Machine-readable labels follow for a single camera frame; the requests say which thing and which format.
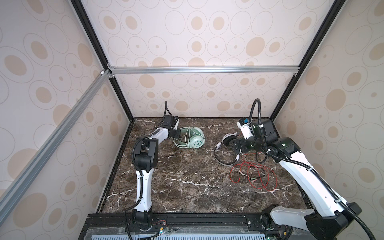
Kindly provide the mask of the white black headphones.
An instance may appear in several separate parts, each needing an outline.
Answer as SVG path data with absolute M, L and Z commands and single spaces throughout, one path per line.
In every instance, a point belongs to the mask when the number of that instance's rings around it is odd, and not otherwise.
M 233 142 L 234 140 L 237 140 L 238 139 L 238 133 L 234 133 L 234 134 L 226 134 L 223 136 L 221 142 L 217 143 L 216 146 L 215 146 L 215 149 L 214 149 L 214 158 L 216 160 L 216 162 L 224 167 L 232 167 L 234 166 L 236 163 L 239 162 L 240 160 L 240 152 L 237 151 L 237 150 L 233 150 L 233 147 L 231 146 L 231 142 Z M 223 162 L 218 156 L 217 156 L 217 152 L 218 150 L 221 148 L 221 147 L 226 147 L 228 149 L 230 149 L 233 153 L 236 154 L 236 157 L 233 161 L 231 162 Z

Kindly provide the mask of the mint green headphones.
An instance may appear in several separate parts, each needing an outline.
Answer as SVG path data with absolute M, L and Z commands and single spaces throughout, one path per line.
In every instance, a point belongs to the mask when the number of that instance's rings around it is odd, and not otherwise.
M 184 136 L 184 142 L 179 139 L 173 139 L 173 143 L 180 149 L 198 149 L 205 143 L 203 131 L 198 127 L 181 128 L 181 135 Z

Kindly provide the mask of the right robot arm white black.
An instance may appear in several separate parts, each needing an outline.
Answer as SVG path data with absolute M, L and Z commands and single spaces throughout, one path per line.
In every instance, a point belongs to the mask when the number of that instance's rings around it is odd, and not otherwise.
M 264 153 L 265 159 L 272 158 L 294 178 L 312 204 L 307 210 L 271 205 L 262 211 L 263 228 L 271 231 L 277 226 L 288 226 L 307 231 L 318 240 L 334 240 L 352 222 L 357 222 L 370 240 L 375 239 L 359 217 L 360 206 L 339 195 L 291 138 L 279 138 L 272 121 L 262 120 L 261 108 L 260 99 L 255 99 L 249 116 L 237 122 L 242 137 L 231 136 L 231 149 L 238 157 L 254 150 Z

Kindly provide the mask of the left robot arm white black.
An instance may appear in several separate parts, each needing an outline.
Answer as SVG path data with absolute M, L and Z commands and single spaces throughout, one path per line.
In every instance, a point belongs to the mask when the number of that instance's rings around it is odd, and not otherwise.
M 133 146 L 131 160 L 137 175 L 137 197 L 135 204 L 124 210 L 126 231 L 130 240 L 130 228 L 137 227 L 147 232 L 153 227 L 152 177 L 158 164 L 159 145 L 164 140 L 180 134 L 178 123 L 179 117 L 171 114 L 168 102 L 165 102 L 163 118 L 159 125 L 148 135 L 138 137 Z

